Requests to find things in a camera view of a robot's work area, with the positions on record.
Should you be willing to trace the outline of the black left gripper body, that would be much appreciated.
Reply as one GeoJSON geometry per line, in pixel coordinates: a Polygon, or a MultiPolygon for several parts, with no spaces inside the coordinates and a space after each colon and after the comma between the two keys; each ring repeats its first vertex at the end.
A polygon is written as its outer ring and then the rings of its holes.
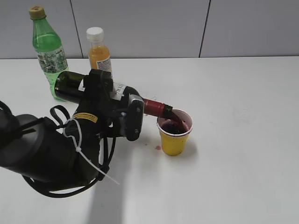
{"type": "Polygon", "coordinates": [[[100,95],[91,97],[95,87],[89,83],[79,102],[77,112],[95,115],[98,118],[96,131],[105,137],[126,137],[129,141],[137,140],[142,129],[144,109],[129,107],[128,103],[123,108],[120,107],[108,95],[104,95],[104,92],[113,88],[112,74],[102,71],[100,79],[102,81],[100,95]]]}

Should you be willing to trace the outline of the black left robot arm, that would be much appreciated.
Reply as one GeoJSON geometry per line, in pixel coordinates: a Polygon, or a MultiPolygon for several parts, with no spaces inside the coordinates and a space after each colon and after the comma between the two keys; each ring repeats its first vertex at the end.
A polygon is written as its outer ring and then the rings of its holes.
{"type": "Polygon", "coordinates": [[[111,156],[105,154],[99,163],[100,140],[138,139],[144,112],[138,91],[115,83],[107,71],[61,72],[54,90],[61,99],[78,104],[73,115],[58,105],[51,108],[50,118],[15,116],[6,104],[0,105],[1,167],[47,191],[81,187],[102,178],[111,156]]]}

